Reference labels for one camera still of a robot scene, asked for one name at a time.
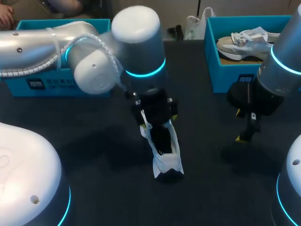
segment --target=cardboard box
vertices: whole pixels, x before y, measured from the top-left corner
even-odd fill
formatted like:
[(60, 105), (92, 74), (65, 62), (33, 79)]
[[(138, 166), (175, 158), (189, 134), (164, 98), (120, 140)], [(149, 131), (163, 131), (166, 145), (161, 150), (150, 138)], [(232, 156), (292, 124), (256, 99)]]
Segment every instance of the cardboard box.
[(220, 59), (216, 41), (232, 32), (262, 27), (272, 33), (281, 33), (291, 16), (221, 16), (210, 17), (207, 21), (205, 33), (205, 55), (214, 93), (226, 93), (231, 84), (240, 75), (257, 74), (261, 61), (232, 62)]
[[(17, 30), (45, 29), (56, 27), (76, 20), (23, 20), (19, 23)], [(99, 33), (110, 30), (109, 19), (81, 19), (92, 24)], [(15, 97), (95, 97), (84, 93), (76, 85), (70, 69), (52, 70), (36, 73), (18, 78), (2, 78)], [(98, 95), (107, 97), (109, 93)]]

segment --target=shoe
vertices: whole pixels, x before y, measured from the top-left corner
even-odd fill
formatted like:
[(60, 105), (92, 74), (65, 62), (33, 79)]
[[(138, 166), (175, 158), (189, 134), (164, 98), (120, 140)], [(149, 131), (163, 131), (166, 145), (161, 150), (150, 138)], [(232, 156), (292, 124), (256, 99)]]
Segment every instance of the shoe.
[(269, 33), (261, 27), (252, 30), (232, 33), (231, 37), (223, 37), (216, 43), (217, 50), (235, 61), (245, 57), (257, 57), (264, 60), (270, 52), (279, 33)]
[(140, 132), (148, 140), (154, 155), (154, 177), (157, 178), (162, 174), (170, 175), (171, 171), (174, 171), (179, 177), (183, 176), (178, 138), (171, 121), (169, 120), (159, 127), (153, 127), (146, 121), (144, 111), (141, 111), (141, 115), (145, 128), (140, 127)]

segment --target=blue box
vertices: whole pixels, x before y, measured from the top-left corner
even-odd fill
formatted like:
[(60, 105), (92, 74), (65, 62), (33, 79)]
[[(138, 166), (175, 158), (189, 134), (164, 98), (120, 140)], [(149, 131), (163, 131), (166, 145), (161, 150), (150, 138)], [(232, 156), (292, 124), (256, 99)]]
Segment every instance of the blue box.
[[(36, 30), (48, 27), (57, 27), (77, 20), (23, 20), (17, 30)], [(99, 33), (105, 33), (111, 29), (109, 19), (81, 19), (92, 24)], [(62, 65), (65, 65), (65, 57), (62, 56)], [(70, 69), (52, 70), (36, 73), (18, 78), (2, 78), (15, 97), (95, 97), (79, 89)], [(98, 95), (109, 96), (109, 93)]]
[(222, 65), (215, 42), (232, 32), (262, 27), (272, 33), (280, 33), (291, 16), (221, 16), (210, 17), (205, 33), (205, 55), (214, 93), (226, 93), (241, 74), (256, 76), (260, 64)]

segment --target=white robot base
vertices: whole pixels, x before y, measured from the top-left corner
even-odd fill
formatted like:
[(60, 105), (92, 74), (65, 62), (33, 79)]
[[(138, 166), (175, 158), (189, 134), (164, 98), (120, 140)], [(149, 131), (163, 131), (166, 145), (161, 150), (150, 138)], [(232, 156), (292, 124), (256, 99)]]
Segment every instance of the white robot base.
[(0, 226), (65, 226), (71, 190), (53, 146), (0, 123)]
[(301, 225), (301, 135), (291, 146), (278, 176), (271, 202), (271, 214), (276, 226)]

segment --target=hand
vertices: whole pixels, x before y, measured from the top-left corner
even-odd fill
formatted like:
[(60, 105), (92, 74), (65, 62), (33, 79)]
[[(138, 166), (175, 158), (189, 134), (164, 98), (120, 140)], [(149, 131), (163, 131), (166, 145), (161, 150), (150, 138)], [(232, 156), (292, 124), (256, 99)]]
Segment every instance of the hand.
[(0, 27), (11, 29), (15, 20), (13, 18), (14, 10), (10, 6), (0, 4)]

